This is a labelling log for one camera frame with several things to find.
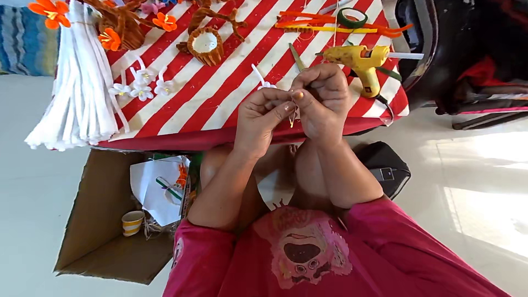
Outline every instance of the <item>yellow glue gun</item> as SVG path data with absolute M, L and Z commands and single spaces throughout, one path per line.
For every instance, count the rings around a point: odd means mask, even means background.
M 330 62 L 343 64 L 354 70 L 363 85 L 361 96 L 372 98 L 380 93 L 376 67 L 385 63 L 389 51 L 388 46 L 378 45 L 373 50 L 369 50 L 366 45 L 348 45 L 329 48 L 316 55 L 322 55 Z

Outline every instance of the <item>fingernail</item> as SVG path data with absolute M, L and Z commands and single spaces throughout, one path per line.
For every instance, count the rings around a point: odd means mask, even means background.
M 297 90 L 293 93 L 292 97 L 295 99 L 295 100 L 299 100 L 299 99 L 302 99 L 304 97 L 304 93 L 300 90 Z
M 287 112 L 292 111 L 294 108 L 295 108 L 295 103 L 293 103 L 292 101 L 286 103 L 286 106 L 284 107 L 284 109 L 285 109 Z

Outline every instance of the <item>pink shirt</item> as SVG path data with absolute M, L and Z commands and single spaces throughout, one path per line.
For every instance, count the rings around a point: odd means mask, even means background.
M 346 229 L 280 207 L 236 240 L 182 222 L 169 296 L 508 296 L 388 199 L 355 205 Z

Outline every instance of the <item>knee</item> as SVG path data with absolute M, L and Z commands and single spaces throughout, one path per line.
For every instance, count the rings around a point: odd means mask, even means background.
M 200 182 L 202 186 L 211 181 L 232 150 L 233 148 L 222 145 L 205 152 L 202 165 L 200 166 Z

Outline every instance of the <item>cardboard box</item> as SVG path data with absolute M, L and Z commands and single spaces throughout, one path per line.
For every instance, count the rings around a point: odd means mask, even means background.
M 121 217 L 138 209 L 130 165 L 144 153 L 92 149 L 66 226 L 55 272 L 149 284 L 172 258 L 168 234 L 146 240 L 142 231 L 122 235 Z

